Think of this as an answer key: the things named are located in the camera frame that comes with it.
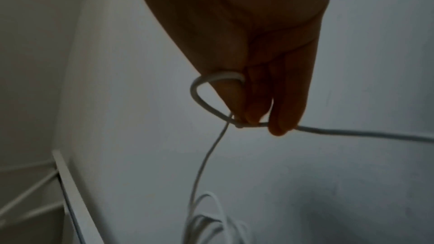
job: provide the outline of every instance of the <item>human hand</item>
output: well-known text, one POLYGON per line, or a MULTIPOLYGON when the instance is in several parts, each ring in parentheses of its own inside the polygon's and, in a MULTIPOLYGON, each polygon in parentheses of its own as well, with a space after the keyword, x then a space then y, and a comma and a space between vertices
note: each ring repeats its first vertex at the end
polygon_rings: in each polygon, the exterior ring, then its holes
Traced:
POLYGON ((271 108, 270 133, 281 136, 297 126, 329 0, 146 2, 200 74, 244 73, 244 85, 212 83, 237 119, 257 124, 271 108))

